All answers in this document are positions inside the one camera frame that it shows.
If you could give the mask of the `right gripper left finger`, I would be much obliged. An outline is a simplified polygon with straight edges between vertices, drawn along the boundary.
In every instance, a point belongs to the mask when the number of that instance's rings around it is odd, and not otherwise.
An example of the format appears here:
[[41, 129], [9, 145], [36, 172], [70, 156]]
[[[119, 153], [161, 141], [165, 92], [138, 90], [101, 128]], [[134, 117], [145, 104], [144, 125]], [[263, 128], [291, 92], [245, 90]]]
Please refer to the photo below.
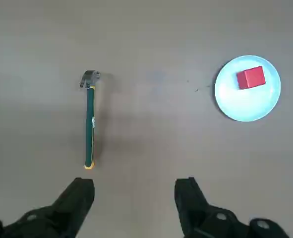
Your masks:
[[74, 238], [94, 198], [93, 180], [75, 178], [53, 204], [30, 210], [7, 226], [0, 220], [0, 238]]

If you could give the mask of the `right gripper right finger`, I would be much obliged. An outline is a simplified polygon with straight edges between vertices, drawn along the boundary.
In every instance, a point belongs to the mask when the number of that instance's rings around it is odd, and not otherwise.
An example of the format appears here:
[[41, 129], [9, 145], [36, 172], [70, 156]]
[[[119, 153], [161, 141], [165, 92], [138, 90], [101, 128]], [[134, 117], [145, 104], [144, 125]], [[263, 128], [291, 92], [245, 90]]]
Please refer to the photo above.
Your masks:
[[174, 191], [185, 238], [287, 238], [276, 222], [254, 218], [248, 225], [227, 209], [209, 204], [195, 178], [178, 178]]

